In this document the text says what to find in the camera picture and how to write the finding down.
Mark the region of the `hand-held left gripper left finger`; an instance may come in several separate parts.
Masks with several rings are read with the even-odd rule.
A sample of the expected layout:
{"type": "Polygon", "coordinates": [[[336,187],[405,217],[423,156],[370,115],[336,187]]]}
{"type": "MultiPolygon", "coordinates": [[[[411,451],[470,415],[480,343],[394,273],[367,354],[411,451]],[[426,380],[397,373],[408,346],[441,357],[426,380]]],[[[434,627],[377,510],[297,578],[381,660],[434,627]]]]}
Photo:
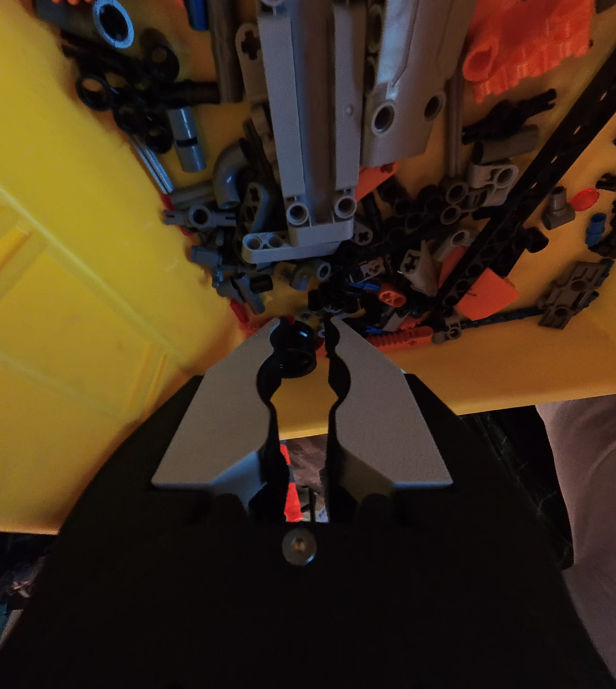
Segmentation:
{"type": "Polygon", "coordinates": [[[258,376],[268,364],[270,383],[281,382],[271,338],[287,324],[270,320],[205,372],[151,478],[154,487],[231,494],[258,518],[286,518],[288,466],[258,376]]]}

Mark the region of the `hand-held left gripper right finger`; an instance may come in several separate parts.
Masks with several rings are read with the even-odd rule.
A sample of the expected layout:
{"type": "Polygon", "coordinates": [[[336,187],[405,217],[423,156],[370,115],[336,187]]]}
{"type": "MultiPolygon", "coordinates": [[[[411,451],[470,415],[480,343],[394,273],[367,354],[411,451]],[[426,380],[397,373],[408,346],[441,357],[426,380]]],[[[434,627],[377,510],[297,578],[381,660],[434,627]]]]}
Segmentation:
{"type": "Polygon", "coordinates": [[[370,495],[453,484],[405,372],[343,320],[325,325],[330,408],[324,491],[330,520],[370,495]]]}

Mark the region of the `black toy wheel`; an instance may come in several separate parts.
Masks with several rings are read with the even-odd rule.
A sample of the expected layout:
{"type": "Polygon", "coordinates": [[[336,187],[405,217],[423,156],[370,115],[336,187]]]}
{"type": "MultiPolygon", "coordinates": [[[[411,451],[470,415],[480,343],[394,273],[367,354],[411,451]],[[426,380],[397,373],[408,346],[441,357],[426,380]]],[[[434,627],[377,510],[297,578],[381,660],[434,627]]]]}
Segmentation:
{"type": "Polygon", "coordinates": [[[316,337],[308,324],[281,318],[270,340],[283,380],[302,378],[315,370],[316,337]]]}

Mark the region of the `pile of small toy parts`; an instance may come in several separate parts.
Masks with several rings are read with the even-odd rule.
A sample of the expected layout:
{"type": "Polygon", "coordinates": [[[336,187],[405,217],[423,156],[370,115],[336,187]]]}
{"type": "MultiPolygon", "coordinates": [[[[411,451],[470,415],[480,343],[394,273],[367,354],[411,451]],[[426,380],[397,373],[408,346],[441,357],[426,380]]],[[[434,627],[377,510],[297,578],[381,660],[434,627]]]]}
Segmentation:
{"type": "Polygon", "coordinates": [[[402,331],[408,315],[426,315],[436,288],[410,277],[420,262],[418,244],[441,244],[459,219],[498,209],[516,184],[511,159],[532,152],[536,126],[526,120],[554,107],[556,91],[500,101],[490,113],[461,126],[462,75],[467,37],[446,103],[433,123],[425,152],[366,168],[355,189],[354,234],[328,256],[270,261],[258,251],[273,231],[285,230],[285,206],[257,17],[239,23],[234,1],[181,1],[190,26],[210,34],[216,80],[181,76],[167,39],[149,28],[131,53],[136,33],[121,1],[33,1],[37,17],[60,31],[62,53],[74,62],[75,91],[95,112],[111,112],[115,125],[148,168],[167,199],[163,222],[199,236],[191,260],[206,266],[217,292],[243,311],[264,312],[277,264],[290,264],[291,286],[327,279],[330,296],[314,311],[359,309],[347,282],[408,276],[396,300],[380,296],[391,312],[379,334],[402,331]]]}

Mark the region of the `yellow plastic bin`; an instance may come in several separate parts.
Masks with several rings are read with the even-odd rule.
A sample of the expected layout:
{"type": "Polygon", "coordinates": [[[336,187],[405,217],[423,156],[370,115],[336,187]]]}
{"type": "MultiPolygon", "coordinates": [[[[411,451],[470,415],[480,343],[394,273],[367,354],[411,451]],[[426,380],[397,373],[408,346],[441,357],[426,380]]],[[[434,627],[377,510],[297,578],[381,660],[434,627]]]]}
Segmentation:
{"type": "MultiPolygon", "coordinates": [[[[53,533],[125,437],[243,341],[57,35],[0,1],[0,531],[53,533]]],[[[395,351],[456,413],[616,393],[616,265],[563,331],[536,319],[395,351]]]]}

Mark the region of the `orange toothed toy rack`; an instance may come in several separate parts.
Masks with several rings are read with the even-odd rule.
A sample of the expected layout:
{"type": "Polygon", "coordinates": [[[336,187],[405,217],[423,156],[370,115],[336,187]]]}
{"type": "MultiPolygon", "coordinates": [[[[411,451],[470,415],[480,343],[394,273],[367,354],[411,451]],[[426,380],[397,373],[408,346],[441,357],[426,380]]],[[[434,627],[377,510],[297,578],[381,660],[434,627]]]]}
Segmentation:
{"type": "Polygon", "coordinates": [[[400,332],[369,335],[366,340],[381,352],[403,351],[430,345],[434,331],[431,327],[419,325],[400,332]]]}

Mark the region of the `orange toy wedge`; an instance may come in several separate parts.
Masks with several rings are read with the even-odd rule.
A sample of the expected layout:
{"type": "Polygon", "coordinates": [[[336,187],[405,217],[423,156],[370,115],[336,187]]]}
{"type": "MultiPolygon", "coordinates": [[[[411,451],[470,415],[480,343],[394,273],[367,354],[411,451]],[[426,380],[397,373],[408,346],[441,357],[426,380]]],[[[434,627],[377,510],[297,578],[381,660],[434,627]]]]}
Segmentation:
{"type": "Polygon", "coordinates": [[[488,268],[454,308],[466,319],[479,321],[497,314],[518,298],[519,291],[515,285],[488,268]]]}

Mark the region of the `black long toy beam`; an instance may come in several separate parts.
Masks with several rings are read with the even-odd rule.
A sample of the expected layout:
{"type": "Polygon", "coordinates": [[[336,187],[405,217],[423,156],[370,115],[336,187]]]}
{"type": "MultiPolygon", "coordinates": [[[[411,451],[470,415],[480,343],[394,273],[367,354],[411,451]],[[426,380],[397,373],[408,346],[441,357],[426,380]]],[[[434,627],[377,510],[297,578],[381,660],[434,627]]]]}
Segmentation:
{"type": "Polygon", "coordinates": [[[452,269],[431,308],[440,324],[486,269],[501,278],[527,250],[524,224],[616,113],[616,47],[538,151],[507,199],[508,210],[492,216],[452,269]]]}

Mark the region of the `grey long toy panel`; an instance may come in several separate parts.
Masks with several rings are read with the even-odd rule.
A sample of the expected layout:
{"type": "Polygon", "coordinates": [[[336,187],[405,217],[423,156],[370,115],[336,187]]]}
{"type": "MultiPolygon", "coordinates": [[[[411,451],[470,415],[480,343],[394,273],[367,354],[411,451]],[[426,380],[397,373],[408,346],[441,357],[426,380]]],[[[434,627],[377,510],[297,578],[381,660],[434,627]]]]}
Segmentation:
{"type": "Polygon", "coordinates": [[[354,234],[363,126],[364,1],[257,1],[285,230],[270,261],[328,256],[354,234]]]}

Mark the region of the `orange curved toy panel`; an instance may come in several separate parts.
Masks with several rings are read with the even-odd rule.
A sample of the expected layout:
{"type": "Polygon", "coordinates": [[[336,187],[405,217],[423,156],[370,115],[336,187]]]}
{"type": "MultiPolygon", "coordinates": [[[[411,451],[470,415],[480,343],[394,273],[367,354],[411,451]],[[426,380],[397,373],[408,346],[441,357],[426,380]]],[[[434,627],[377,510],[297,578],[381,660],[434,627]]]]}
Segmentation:
{"type": "Polygon", "coordinates": [[[588,53],[594,1],[478,1],[462,75],[476,104],[588,53]]]}

